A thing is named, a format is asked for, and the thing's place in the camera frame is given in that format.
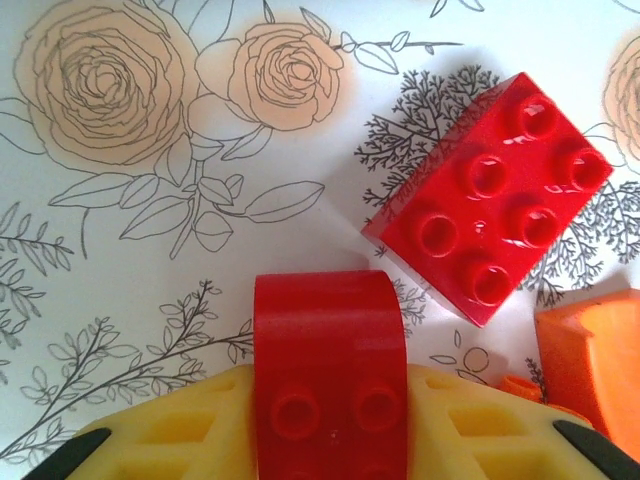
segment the orange lego piece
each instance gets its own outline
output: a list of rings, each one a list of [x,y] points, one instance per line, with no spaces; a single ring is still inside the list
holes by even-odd
[[[536,315],[549,401],[640,460],[640,290]]]

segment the toy block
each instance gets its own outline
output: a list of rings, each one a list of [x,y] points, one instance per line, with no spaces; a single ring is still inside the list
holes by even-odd
[[[253,378],[237,367],[93,422],[24,480],[256,480]],[[640,478],[638,463],[567,413],[414,365],[408,392],[408,476],[364,478]]]
[[[640,465],[568,413],[416,365],[409,395],[412,480],[640,478]]]
[[[236,367],[93,422],[25,480],[254,480],[253,383]]]
[[[407,360],[383,272],[256,279],[260,480],[403,480]]]
[[[521,73],[470,105],[363,233],[484,326],[611,172]]]
[[[540,312],[536,333],[549,401],[640,460],[640,290]]]

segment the printed flower pattern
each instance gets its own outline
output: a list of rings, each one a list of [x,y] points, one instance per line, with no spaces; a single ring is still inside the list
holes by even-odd
[[[214,59],[226,56],[233,60],[218,68]],[[229,100],[237,115],[276,130],[297,130],[327,118],[343,66],[325,40],[296,23],[256,25],[244,43],[232,39],[209,46],[196,65],[203,84]]]
[[[640,170],[640,37],[617,58],[604,91],[604,107],[614,139],[632,170]]]
[[[142,174],[187,131],[196,56],[154,2],[71,0],[27,32],[15,76],[54,161]]]

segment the red duplo brick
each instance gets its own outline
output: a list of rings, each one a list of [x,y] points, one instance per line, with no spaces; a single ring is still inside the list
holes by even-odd
[[[363,233],[484,326],[611,172],[521,73],[467,108]]]
[[[254,348],[260,480],[406,480],[404,326],[385,273],[259,276]]]

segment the white paper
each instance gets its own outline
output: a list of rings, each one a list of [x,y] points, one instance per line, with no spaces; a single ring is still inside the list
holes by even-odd
[[[532,375],[535,308],[637,284],[638,1],[56,4],[0,3],[2,478],[251,362],[259,274],[384,269],[409,360],[489,384]],[[617,168],[481,330],[360,229],[443,133],[420,115],[520,71]]]

